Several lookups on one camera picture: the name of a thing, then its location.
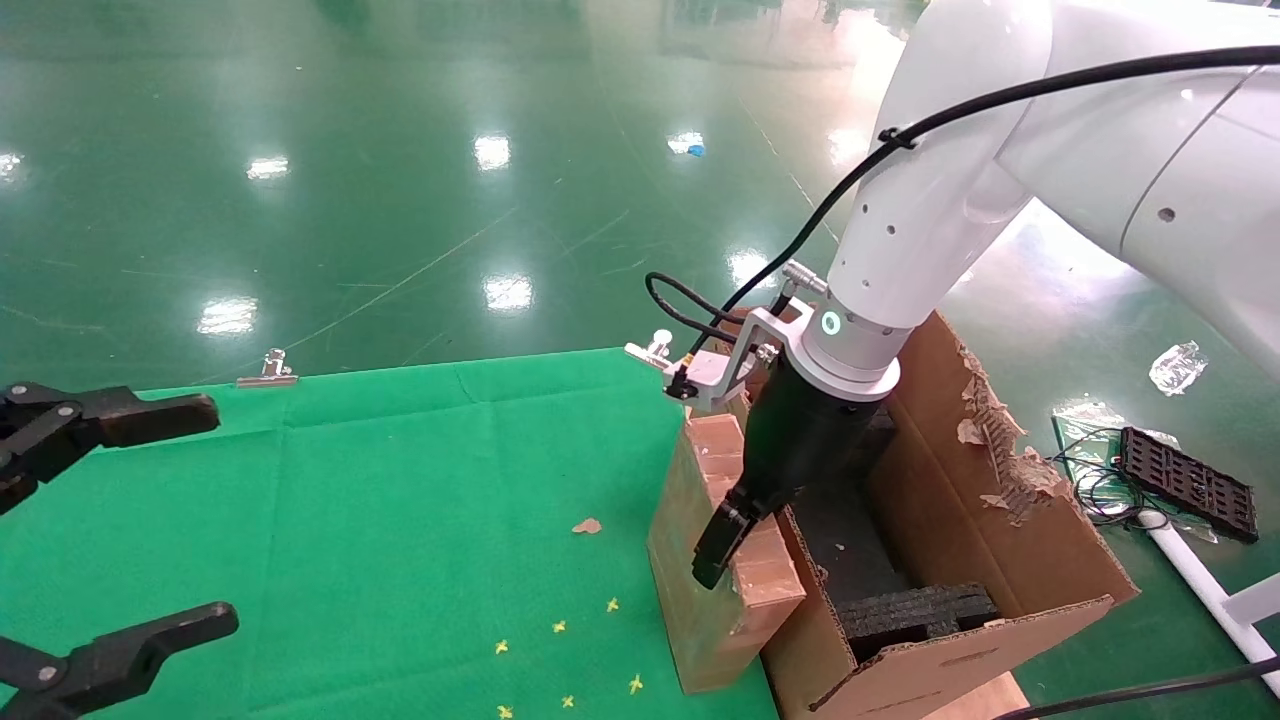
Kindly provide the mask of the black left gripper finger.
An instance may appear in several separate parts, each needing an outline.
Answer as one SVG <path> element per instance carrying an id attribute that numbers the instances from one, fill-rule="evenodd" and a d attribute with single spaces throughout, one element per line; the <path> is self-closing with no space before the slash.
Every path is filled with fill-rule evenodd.
<path id="1" fill-rule="evenodd" d="M 1 638 L 3 719 L 79 719 L 150 692 L 174 655 L 234 634 L 233 605 L 212 602 L 100 635 L 54 656 Z"/>
<path id="2" fill-rule="evenodd" d="M 127 448 L 212 432 L 207 395 L 143 400 L 118 386 L 70 393 L 20 382 L 3 387 L 1 512 L 29 498 L 96 448 Z"/>

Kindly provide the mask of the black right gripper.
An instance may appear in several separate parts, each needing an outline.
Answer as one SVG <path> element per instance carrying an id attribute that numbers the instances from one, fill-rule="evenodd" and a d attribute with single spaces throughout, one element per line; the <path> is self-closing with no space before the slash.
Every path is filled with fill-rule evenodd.
<path id="1" fill-rule="evenodd" d="M 764 518 L 806 489 L 868 473 L 893 438 L 893 420 L 882 401 L 828 395 L 781 357 L 749 392 L 742 438 L 742 474 L 694 548 L 692 578 L 708 591 Z"/>

